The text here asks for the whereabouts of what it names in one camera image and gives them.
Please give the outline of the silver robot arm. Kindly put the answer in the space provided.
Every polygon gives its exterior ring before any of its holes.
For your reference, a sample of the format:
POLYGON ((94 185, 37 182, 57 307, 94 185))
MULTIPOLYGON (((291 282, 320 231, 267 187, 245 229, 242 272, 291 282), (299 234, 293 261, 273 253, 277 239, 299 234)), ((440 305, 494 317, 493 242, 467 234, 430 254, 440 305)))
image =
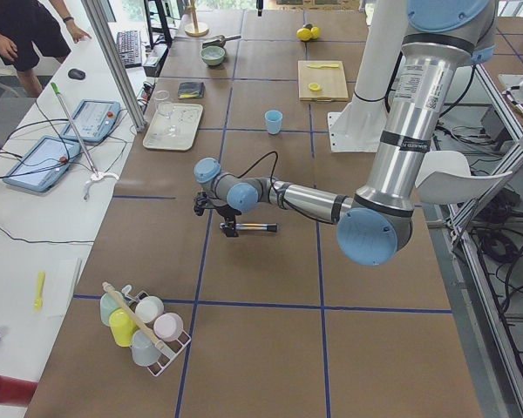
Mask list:
POLYGON ((337 226, 338 245, 360 265, 389 261, 412 234, 411 192, 457 68, 492 55, 494 1, 410 1, 405 58, 370 176, 353 197, 275 179, 238 178, 214 158, 194 167, 197 215, 233 218, 260 203, 337 226))

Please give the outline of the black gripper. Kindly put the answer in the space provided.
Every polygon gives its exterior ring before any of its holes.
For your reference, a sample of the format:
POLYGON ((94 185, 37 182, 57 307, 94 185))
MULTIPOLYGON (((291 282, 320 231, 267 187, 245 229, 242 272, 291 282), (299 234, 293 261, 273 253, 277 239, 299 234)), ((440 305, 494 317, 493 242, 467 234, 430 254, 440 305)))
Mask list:
POLYGON ((234 208, 222 208, 220 210, 220 216, 223 218, 220 229, 227 237, 236 238, 239 236, 236 230, 236 216, 240 214, 241 212, 236 211, 234 208))

